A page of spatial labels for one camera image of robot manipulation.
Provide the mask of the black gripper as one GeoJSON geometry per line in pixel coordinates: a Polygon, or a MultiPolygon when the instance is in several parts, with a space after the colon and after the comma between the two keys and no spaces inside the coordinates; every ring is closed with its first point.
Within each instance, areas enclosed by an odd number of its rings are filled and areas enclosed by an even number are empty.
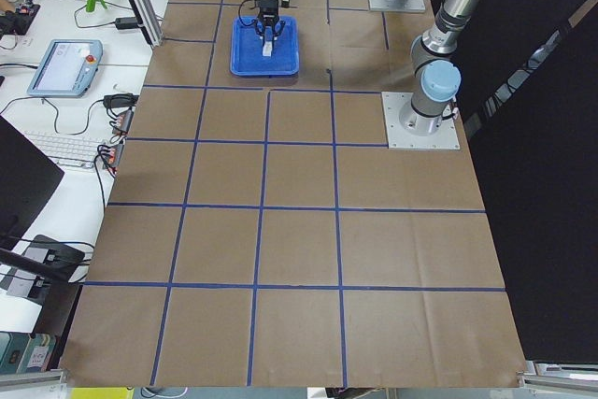
{"type": "MultiPolygon", "coordinates": [[[[278,21],[278,0],[257,0],[259,9],[257,19],[254,23],[256,34],[264,41],[264,25],[262,22],[278,21]]],[[[276,42],[283,32],[283,21],[271,26],[272,41],[276,42]]]]}

